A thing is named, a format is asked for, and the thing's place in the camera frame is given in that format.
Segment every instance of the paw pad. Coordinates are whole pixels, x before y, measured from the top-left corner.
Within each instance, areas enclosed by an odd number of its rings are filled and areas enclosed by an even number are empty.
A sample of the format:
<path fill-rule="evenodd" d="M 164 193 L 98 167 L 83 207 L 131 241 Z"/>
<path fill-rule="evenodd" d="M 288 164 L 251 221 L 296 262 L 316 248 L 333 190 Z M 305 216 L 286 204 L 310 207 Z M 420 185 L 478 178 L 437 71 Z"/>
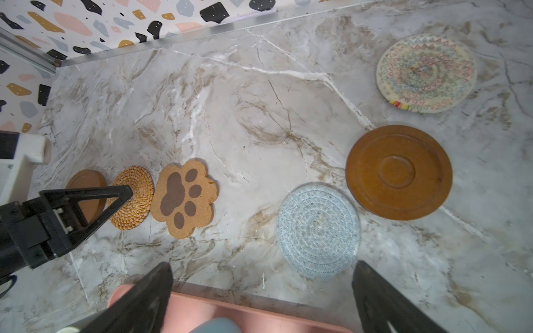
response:
<path fill-rule="evenodd" d="M 159 174 L 152 216 L 166 222 L 168 232 L 178 238 L 187 238 L 195 228 L 213 220 L 211 204 L 219 195 L 216 183 L 207 176 L 207 167 L 190 160 L 180 168 L 167 165 Z"/>

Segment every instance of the coaster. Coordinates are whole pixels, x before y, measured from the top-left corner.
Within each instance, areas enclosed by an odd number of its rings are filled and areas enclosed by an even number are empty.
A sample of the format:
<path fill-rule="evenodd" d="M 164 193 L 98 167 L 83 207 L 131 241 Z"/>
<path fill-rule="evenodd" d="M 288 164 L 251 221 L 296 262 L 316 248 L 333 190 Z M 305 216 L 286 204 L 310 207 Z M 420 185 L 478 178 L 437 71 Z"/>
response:
<path fill-rule="evenodd" d="M 207 176 L 202 162 L 189 160 L 182 168 L 169 164 L 159 174 L 152 216 L 166 222 L 173 237 L 187 238 L 195 228 L 211 223 L 211 204 L 218 196 L 219 187 Z"/>
<path fill-rule="evenodd" d="M 134 165 L 122 171 L 113 186 L 129 185 L 133 191 L 130 200 L 113 214 L 111 223 L 121 229 L 130 230 L 141 224 L 150 212 L 150 205 L 154 197 L 154 183 L 146 169 Z M 108 199 L 111 205 L 116 198 Z"/>
<path fill-rule="evenodd" d="M 346 182 L 356 200 L 391 220 L 414 220 L 435 211 L 448 197 L 452 175 L 441 145 L 402 125 L 363 135 L 346 162 Z"/>
<path fill-rule="evenodd" d="M 466 45 L 429 34 L 392 45 L 376 69 L 377 87 L 389 103 L 421 113 L 453 108 L 470 93 L 477 77 Z"/>
<path fill-rule="evenodd" d="M 66 189 L 100 188 L 107 186 L 106 179 L 94 170 L 81 170 L 68 182 Z M 88 223 L 94 222 L 106 206 L 105 199 L 83 200 L 78 202 Z"/>
<path fill-rule="evenodd" d="M 311 184 L 291 192 L 279 209 L 277 228 L 283 255 L 310 279 L 330 279 L 356 258 L 356 209 L 328 186 Z"/>

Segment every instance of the terracotta coaster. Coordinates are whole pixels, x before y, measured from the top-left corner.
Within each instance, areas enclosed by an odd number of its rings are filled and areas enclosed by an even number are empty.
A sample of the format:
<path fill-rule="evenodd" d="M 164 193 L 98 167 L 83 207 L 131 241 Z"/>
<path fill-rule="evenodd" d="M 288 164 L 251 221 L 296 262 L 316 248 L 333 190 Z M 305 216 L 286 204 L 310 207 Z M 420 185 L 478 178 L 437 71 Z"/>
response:
<path fill-rule="evenodd" d="M 106 179 L 101 173 L 94 170 L 81 170 L 75 174 L 68 182 L 66 189 L 83 189 L 83 188 L 99 188 L 107 186 Z M 105 199 L 84 200 L 80 201 L 79 207 L 82 209 L 83 215 L 87 222 L 92 223 L 102 214 L 106 206 Z"/>
<path fill-rule="evenodd" d="M 423 113 L 443 112 L 459 104 L 477 76 L 474 57 L 466 45 L 428 34 L 395 43 L 376 68 L 377 87 L 389 103 Z"/>
<path fill-rule="evenodd" d="M 166 222 L 172 236 L 187 238 L 195 228 L 211 223 L 211 204 L 218 196 L 219 187 L 207 176 L 202 162 L 190 160 L 182 168 L 169 164 L 159 174 L 152 216 Z"/>
<path fill-rule="evenodd" d="M 134 165 L 122 171 L 113 186 L 129 185 L 133 191 L 130 200 L 113 214 L 111 223 L 121 229 L 130 230 L 141 224 L 150 212 L 150 205 L 154 197 L 154 183 L 146 169 Z M 108 199 L 111 205 L 116 198 Z"/>
<path fill-rule="evenodd" d="M 414 220 L 442 205 L 451 189 L 448 155 L 428 134 L 402 125 L 363 135 L 346 162 L 346 182 L 357 201 L 391 220 Z"/>

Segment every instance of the pink tray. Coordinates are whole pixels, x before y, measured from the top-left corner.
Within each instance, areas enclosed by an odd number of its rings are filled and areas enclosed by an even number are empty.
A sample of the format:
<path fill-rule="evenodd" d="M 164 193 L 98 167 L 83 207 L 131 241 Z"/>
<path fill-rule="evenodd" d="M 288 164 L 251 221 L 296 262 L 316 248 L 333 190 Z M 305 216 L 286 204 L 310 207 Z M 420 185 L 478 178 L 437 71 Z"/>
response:
<path fill-rule="evenodd" d="M 118 287 L 111 295 L 108 307 L 131 287 L 132 285 Z M 318 321 L 179 293 L 170 295 L 161 333 L 189 333 L 204 322 L 217 317 L 232 319 L 243 333 L 353 333 L 349 329 Z"/>

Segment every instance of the round coaster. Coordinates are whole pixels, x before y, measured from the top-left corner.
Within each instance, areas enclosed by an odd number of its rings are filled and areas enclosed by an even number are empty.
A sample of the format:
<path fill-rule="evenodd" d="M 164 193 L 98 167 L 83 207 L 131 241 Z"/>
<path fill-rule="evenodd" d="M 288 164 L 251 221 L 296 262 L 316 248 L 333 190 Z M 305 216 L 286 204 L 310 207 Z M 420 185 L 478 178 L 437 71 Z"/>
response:
<path fill-rule="evenodd" d="M 66 189 L 99 188 L 107 186 L 106 179 L 94 170 L 81 170 L 68 182 Z M 78 202 L 87 222 L 92 223 L 102 214 L 106 206 L 105 199 L 83 200 Z"/>
<path fill-rule="evenodd" d="M 451 163 L 428 134 L 409 126 L 384 126 L 355 143 L 346 162 L 346 182 L 372 213 L 414 220 L 435 211 L 448 197 Z"/>
<path fill-rule="evenodd" d="M 134 165 L 122 171 L 115 181 L 115 185 L 129 185 L 133 191 L 131 199 L 113 214 L 111 223 L 121 229 L 130 230 L 141 224 L 148 216 L 154 197 L 154 183 L 146 169 Z M 116 198 L 108 199 L 111 205 Z"/>
<path fill-rule="evenodd" d="M 338 191 L 305 185 L 290 193 L 278 215 L 278 241 L 290 265 L 311 279 L 329 279 L 348 267 L 359 247 L 359 218 Z"/>
<path fill-rule="evenodd" d="M 414 35 L 392 45 L 377 64 L 379 91 L 402 110 L 437 113 L 459 104 L 477 78 L 466 45 L 455 40 Z"/>

